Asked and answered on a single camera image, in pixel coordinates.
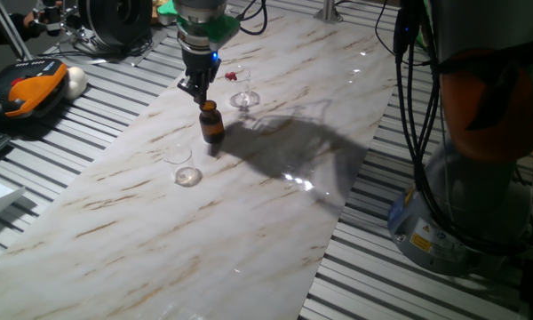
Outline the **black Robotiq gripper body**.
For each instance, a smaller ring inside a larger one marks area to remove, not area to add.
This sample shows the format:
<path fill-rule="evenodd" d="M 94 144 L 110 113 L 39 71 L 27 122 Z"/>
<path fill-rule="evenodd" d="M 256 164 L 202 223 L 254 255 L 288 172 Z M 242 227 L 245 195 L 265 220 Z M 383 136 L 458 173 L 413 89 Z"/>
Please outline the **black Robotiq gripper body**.
<path fill-rule="evenodd" d="M 182 83 L 186 87 L 208 87 L 214 81 L 221 63 L 219 54 L 214 51 L 183 49 L 182 59 L 186 65 Z"/>

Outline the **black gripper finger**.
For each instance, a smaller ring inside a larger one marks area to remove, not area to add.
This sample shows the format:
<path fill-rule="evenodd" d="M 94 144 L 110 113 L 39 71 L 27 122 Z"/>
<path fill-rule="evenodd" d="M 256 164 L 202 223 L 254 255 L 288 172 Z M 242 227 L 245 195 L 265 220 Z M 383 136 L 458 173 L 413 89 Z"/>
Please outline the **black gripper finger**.
<path fill-rule="evenodd" d="M 196 104 L 202 105 L 204 103 L 204 86 L 200 80 L 184 77 L 179 80 L 177 87 L 189 94 Z"/>
<path fill-rule="evenodd" d="M 203 75 L 203 103 L 208 100 L 208 91 L 214 79 L 215 75 L 212 73 L 206 73 L 205 75 Z"/>

